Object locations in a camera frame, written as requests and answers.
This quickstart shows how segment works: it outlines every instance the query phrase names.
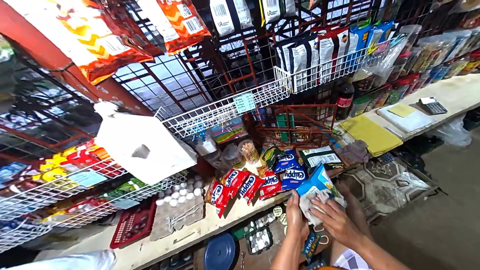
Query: red plastic crate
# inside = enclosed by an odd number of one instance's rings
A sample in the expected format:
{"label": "red plastic crate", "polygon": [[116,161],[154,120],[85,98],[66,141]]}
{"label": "red plastic crate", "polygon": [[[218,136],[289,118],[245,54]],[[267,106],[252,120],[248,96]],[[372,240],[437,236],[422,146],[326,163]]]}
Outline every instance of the red plastic crate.
{"label": "red plastic crate", "polygon": [[110,242],[110,248],[124,247],[151,233],[156,210],[155,201],[156,196],[153,196],[122,213]]}

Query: calculator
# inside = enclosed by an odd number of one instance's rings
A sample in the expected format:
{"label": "calculator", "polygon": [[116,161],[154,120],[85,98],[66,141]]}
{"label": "calculator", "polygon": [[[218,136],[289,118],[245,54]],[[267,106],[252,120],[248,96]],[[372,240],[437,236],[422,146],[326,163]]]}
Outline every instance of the calculator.
{"label": "calculator", "polygon": [[420,98],[419,103],[430,115],[444,114],[448,112],[447,109],[445,109],[445,107],[433,97]]}

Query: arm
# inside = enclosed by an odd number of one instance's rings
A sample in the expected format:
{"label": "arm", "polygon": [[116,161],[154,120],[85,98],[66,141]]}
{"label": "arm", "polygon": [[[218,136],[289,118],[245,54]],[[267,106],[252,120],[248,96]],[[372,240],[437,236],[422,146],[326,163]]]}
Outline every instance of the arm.
{"label": "arm", "polygon": [[299,195],[292,192],[287,204],[287,236],[270,266],[271,270],[298,270],[300,254],[309,233],[299,207]]}
{"label": "arm", "polygon": [[374,270],[410,270],[363,235],[336,202],[328,200],[324,204],[313,199],[312,203],[324,213],[315,208],[311,208],[310,213],[324,222],[324,227],[338,242],[357,252]]}

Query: orange snack bag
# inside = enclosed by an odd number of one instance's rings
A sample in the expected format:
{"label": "orange snack bag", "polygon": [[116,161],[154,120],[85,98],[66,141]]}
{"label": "orange snack bag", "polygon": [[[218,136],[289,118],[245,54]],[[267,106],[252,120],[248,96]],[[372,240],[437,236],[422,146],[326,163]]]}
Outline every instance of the orange snack bag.
{"label": "orange snack bag", "polygon": [[163,36],[169,55],[212,36],[191,0],[138,0],[137,4]]}

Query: red snack bag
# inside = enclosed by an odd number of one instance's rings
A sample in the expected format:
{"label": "red snack bag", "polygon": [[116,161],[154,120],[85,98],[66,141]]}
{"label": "red snack bag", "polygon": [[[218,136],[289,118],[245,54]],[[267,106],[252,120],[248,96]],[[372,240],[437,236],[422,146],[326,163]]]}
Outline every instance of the red snack bag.
{"label": "red snack bag", "polygon": [[253,198],[255,197],[255,193],[257,193],[258,189],[264,184],[264,182],[265,179],[253,174],[250,174],[247,177],[247,180],[245,180],[245,183],[240,189],[240,197],[247,200],[247,205],[251,204]]}
{"label": "red snack bag", "polygon": [[260,187],[260,199],[265,200],[282,191],[282,182],[277,174],[272,171],[266,171],[264,184]]}
{"label": "red snack bag", "polygon": [[230,187],[222,185],[219,181],[213,180],[208,188],[208,192],[205,196],[205,202],[210,203],[216,207],[216,213],[221,218],[223,211],[227,207],[230,197],[228,194],[231,192]]}
{"label": "red snack bag", "polygon": [[162,35],[169,55],[212,36],[191,0],[138,0],[137,4]]}
{"label": "red snack bag", "polygon": [[220,179],[220,183],[231,188],[229,197],[233,199],[240,189],[241,185],[247,179],[249,172],[248,171],[239,171],[236,169],[230,169],[223,177]]}

